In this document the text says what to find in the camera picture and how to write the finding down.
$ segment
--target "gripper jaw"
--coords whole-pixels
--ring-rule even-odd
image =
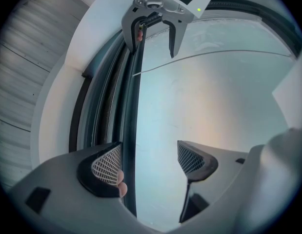
[[[190,11],[173,0],[134,0],[121,20],[125,43],[134,53],[139,26],[155,13],[169,25],[169,50],[173,58],[178,54],[187,24],[194,18]]]

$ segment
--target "finger tip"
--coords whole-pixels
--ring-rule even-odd
[[[118,171],[117,184],[120,184],[123,181],[124,174],[122,170]]]
[[[122,182],[117,187],[120,191],[120,197],[124,197],[128,191],[127,185],[124,182]]]

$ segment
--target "light blue surface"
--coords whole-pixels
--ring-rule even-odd
[[[168,31],[147,39],[142,70],[171,62]],[[290,55],[258,22],[209,20],[188,26],[175,59],[218,50]],[[272,91],[293,60],[255,52],[222,52],[179,60],[141,74],[136,145],[138,220],[176,228],[186,192],[177,140],[249,152],[286,130]]]

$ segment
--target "black strip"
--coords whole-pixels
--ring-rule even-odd
[[[161,17],[160,16],[154,17],[153,21],[151,21],[151,22],[149,22],[149,23],[147,23],[145,25],[146,25],[147,28],[149,28],[149,27],[151,27],[151,26],[153,26],[153,25],[155,25],[155,24],[157,24],[159,22],[161,22]]]
[[[106,44],[102,46],[102,48],[97,52],[97,54],[93,57],[87,68],[82,74],[82,77],[90,77],[93,78],[97,69],[100,67],[100,63],[104,60],[104,56],[109,51],[109,49],[113,46],[116,39],[121,34],[121,30],[118,31],[110,40],[107,41]]]
[[[102,100],[102,110],[100,112],[98,121],[98,125],[100,127],[97,128],[98,133],[97,138],[95,140],[95,143],[97,145],[107,143],[108,123],[111,114],[113,97],[116,89],[116,84],[120,75],[122,62],[124,61],[127,50],[128,48],[124,46],[119,58],[116,61],[115,66],[113,67],[110,81],[107,84],[104,99]]]
[[[117,187],[98,179],[91,171],[91,165],[93,161],[95,161],[98,157],[108,153],[119,145],[121,145],[121,143],[116,142],[110,147],[85,158],[78,165],[77,179],[85,189],[87,189],[97,197],[120,197],[120,191]]]
[[[182,208],[182,211],[181,211],[181,214],[180,214],[180,218],[179,218],[179,223],[182,223],[182,218],[183,218],[184,212],[186,210],[186,207],[187,207],[187,204],[188,204],[188,201],[189,201],[190,184],[191,183],[189,183],[189,181],[188,181],[188,183],[186,185],[186,193],[185,193],[183,208]]]
[[[107,126],[107,142],[119,141],[120,138],[120,129],[121,129],[121,113],[120,108],[122,108],[123,103],[123,91],[124,85],[123,81],[126,79],[126,68],[130,61],[130,51],[125,47],[126,54],[122,60],[121,69],[119,71],[117,81],[115,84],[115,90],[113,94],[113,100],[111,108],[109,109],[109,119]]]
[[[146,26],[142,28],[142,32],[143,35],[146,34]],[[130,60],[122,81],[120,101],[114,123],[115,129],[113,131],[113,136],[122,142],[122,168],[124,182],[128,187],[128,192],[123,198],[124,204],[135,216],[137,216],[135,158],[140,76],[132,77],[132,75],[141,71],[144,44],[145,38],[138,44],[136,53],[129,56]]]
[[[45,201],[49,197],[51,190],[42,187],[36,187],[35,190],[29,195],[25,204],[34,212],[39,214],[42,210]]]
[[[162,21],[164,24],[169,25],[169,50],[171,58],[174,57],[175,39],[176,39],[176,28],[170,21]]]
[[[0,121],[1,121],[1,122],[4,122],[5,124],[8,124],[8,125],[10,125],[10,126],[12,126],[12,127],[16,127],[16,128],[18,128],[18,129],[21,129],[21,130],[23,130],[23,131],[27,131],[27,132],[29,132],[29,133],[30,133],[30,130],[26,130],[26,129],[24,129],[24,128],[21,128],[21,127],[18,127],[18,126],[12,125],[11,123],[6,122],[6,121],[4,121],[4,120],[2,120],[2,119],[0,119]]]
[[[87,97],[84,103],[85,112],[87,112],[83,148],[97,145],[98,121],[101,115],[103,99],[105,98],[107,84],[109,83],[113,67],[124,46],[123,34],[119,34],[106,52],[103,60],[100,62],[94,77],[92,78]]]
[[[145,20],[141,21],[141,24],[145,24],[147,27],[149,27],[150,24],[154,25],[154,21],[161,21],[161,16],[157,12],[151,13]]]
[[[183,223],[190,218],[194,217],[196,214],[200,213],[209,206],[209,203],[202,198],[199,194],[192,195],[183,207],[182,213],[180,215],[180,223]]]
[[[132,40],[133,53],[136,51],[136,42],[137,42],[136,33],[137,33],[137,30],[139,29],[140,21],[142,21],[143,19],[146,19],[146,18],[147,18],[147,16],[138,17],[138,18],[134,19],[131,24],[131,40]]]
[[[240,164],[244,164],[245,158],[238,158],[235,162],[240,163]]]
[[[295,26],[277,12],[248,0],[211,0],[206,10],[233,10],[262,18],[287,44],[296,57],[302,50],[302,38],[295,32]]]
[[[68,140],[68,152],[75,152],[77,150],[77,135],[78,135],[78,127],[79,121],[81,119],[81,111],[84,99],[86,98],[88,88],[91,83],[91,78],[86,77],[81,86],[81,90],[78,94],[76,104],[73,111],[71,127],[69,131],[69,140]]]

